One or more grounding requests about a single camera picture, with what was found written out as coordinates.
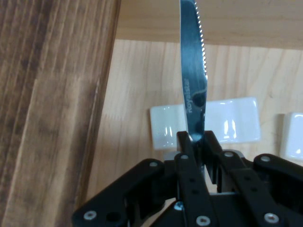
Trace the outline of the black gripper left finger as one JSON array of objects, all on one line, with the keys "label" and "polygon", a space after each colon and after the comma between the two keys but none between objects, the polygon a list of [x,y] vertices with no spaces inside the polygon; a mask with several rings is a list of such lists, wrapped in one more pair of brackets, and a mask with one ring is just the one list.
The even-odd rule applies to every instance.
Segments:
[{"label": "black gripper left finger", "polygon": [[75,227],[140,227],[158,214],[154,227],[219,225],[196,148],[186,132],[177,134],[173,160],[145,159],[78,208]]}]

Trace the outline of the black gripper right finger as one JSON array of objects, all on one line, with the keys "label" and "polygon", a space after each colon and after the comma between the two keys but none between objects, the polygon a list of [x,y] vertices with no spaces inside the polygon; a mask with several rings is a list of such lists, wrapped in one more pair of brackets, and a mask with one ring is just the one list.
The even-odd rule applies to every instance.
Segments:
[{"label": "black gripper right finger", "polygon": [[271,154],[248,161],[224,151],[205,132],[203,161],[218,195],[212,196],[221,227],[301,227],[303,168]]}]

